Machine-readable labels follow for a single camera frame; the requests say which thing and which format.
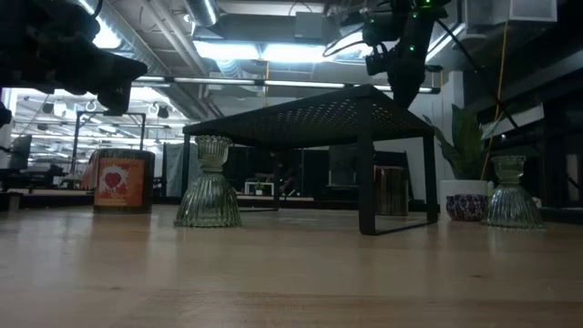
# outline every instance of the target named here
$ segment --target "black equipment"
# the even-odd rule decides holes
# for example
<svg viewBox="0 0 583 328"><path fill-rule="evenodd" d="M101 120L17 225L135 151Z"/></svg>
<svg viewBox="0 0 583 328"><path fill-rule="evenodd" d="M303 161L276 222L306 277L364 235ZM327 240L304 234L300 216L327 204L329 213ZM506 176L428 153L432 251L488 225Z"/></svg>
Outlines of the black equipment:
<svg viewBox="0 0 583 328"><path fill-rule="evenodd" d="M127 112L131 83L148 67L92 43L101 5L90 15L65 0L0 0L0 87L90 92L110 114Z"/></svg>
<svg viewBox="0 0 583 328"><path fill-rule="evenodd" d="M4 106L4 103L0 101L0 128L5 124L10 124L12 122L12 112Z"/></svg>
<svg viewBox="0 0 583 328"><path fill-rule="evenodd" d="M434 23L447 17L444 6L449 2L451 0L389 0L364 19L363 41L374 49L373 54L366 57L366 70L371 76L387 73L399 108L409 108L425 80L425 58ZM383 42L397 40L397 45L387 51Z"/></svg>

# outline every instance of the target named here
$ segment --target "ceiling pipe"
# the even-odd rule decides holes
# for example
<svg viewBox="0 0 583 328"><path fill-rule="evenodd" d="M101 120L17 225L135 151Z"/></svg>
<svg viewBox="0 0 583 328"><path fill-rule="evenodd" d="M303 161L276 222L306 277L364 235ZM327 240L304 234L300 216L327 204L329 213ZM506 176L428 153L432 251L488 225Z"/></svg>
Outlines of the ceiling pipe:
<svg viewBox="0 0 583 328"><path fill-rule="evenodd" d="M84 0L90 6L95 7L97 0ZM116 8L104 0L101 14L99 15L104 23L123 40L119 51L126 53L124 56L141 61L148 65L148 74L155 76L167 76L171 72L162 63L158 56L150 49L144 39L134 30L134 28L124 19ZM171 85L170 88L157 87L156 90L171 98L177 109L187 118L204 120L209 117L208 111L201 105L202 100L194 97L186 88L180 85Z"/></svg>
<svg viewBox="0 0 583 328"><path fill-rule="evenodd" d="M186 64L192 69L192 71L194 73L196 73L197 75L205 76L206 74L204 74L202 72L202 70L197 65L197 63L194 61L194 59L184 51L184 48L179 44L179 41L176 40L176 37L174 37L174 35L172 35L172 33L170 32L170 30L168 29L166 24L164 24L164 22L162 22L162 19L158 16L158 14L156 13L156 10L154 10L150 1L149 0L140 0L140 3L143 5L146 13L148 13L152 17L152 19L154 20L154 23L158 26L158 28L160 29L162 34L164 34L164 36L172 44L174 49L176 49L176 51L179 53L182 60L184 60L186 62Z"/></svg>
<svg viewBox="0 0 583 328"><path fill-rule="evenodd" d="M219 7L216 0L184 0L190 19L197 26L209 27L219 21Z"/></svg>
<svg viewBox="0 0 583 328"><path fill-rule="evenodd" d="M160 17L164 19L166 23L170 26L170 28L174 32L174 36L180 41L180 43L189 53L190 57L197 64L197 66L201 70L202 75L207 76L209 72L207 72L204 62L202 61L202 58L200 57L199 53L194 47L192 41L188 40L184 36L184 32L176 22L176 19L174 19L174 17L170 14L169 10L159 0L151 0L151 3L156 7L158 13L160 14Z"/></svg>

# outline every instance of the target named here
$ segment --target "ribbed glass vase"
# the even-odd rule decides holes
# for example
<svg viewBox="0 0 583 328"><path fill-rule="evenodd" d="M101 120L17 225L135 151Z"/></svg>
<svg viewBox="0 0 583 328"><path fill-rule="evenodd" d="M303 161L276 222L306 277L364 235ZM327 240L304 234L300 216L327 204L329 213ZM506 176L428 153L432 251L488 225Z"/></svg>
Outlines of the ribbed glass vase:
<svg viewBox="0 0 583 328"><path fill-rule="evenodd" d="M237 193L222 175L229 155L230 139L216 136L195 138L202 174L190 183L182 198L174 225L219 228L241 225Z"/></svg>
<svg viewBox="0 0 583 328"><path fill-rule="evenodd" d="M524 156L492 158L500 185L494 190L488 205L488 213L482 224L527 230L545 229L537 205L520 186L525 160Z"/></svg>

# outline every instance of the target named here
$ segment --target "desk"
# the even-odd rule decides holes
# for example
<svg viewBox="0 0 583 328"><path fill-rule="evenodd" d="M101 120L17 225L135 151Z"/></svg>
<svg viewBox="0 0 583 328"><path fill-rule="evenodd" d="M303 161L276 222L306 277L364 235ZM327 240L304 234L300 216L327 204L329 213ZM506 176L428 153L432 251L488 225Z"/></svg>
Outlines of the desk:
<svg viewBox="0 0 583 328"><path fill-rule="evenodd" d="M583 227L441 220L371 239L351 210L242 213L243 228L214 230L175 228L177 210L0 220L2 326L583 327Z"/></svg>

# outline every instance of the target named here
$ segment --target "yellow cable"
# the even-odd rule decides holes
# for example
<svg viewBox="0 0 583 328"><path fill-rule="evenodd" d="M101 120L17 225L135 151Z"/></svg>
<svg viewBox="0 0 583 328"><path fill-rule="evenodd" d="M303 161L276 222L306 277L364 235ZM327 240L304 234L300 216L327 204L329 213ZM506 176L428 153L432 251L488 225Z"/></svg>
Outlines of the yellow cable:
<svg viewBox="0 0 583 328"><path fill-rule="evenodd" d="M500 61L500 77L498 79L498 99L502 98L502 82L504 81L504 64L506 62L506 41L508 38L508 21L504 24L504 41L502 41L502 59ZM500 103L496 104L496 116L494 121L496 122L500 117ZM494 136L490 137L490 142L488 144L488 152L486 154L486 160L484 161L484 167L482 168L482 178L486 178L486 168L488 166L488 161L490 160L490 151L492 150L492 145L494 144Z"/></svg>

